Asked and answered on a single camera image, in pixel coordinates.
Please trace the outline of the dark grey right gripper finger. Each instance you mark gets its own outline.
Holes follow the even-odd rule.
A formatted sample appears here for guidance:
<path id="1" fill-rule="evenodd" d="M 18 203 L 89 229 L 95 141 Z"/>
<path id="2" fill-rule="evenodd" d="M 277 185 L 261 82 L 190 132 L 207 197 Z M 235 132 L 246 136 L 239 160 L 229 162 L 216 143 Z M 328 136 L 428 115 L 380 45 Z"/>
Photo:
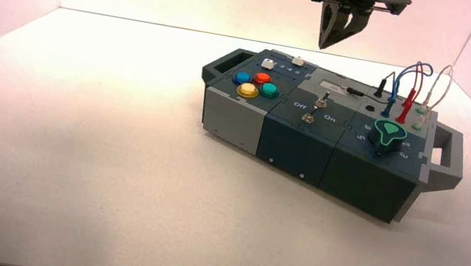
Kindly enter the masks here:
<path id="1" fill-rule="evenodd" d="M 318 38 L 318 47 L 322 50 L 329 46 L 329 36 L 333 32 L 334 25 L 336 24 L 338 15 L 338 4 L 323 2 L 322 14 L 320 18 L 320 30 Z"/>
<path id="2" fill-rule="evenodd" d="M 334 15 L 331 19 L 331 27 L 326 35 L 325 48 L 345 40 L 367 26 L 371 11 L 357 8 L 346 8 L 335 6 Z"/>

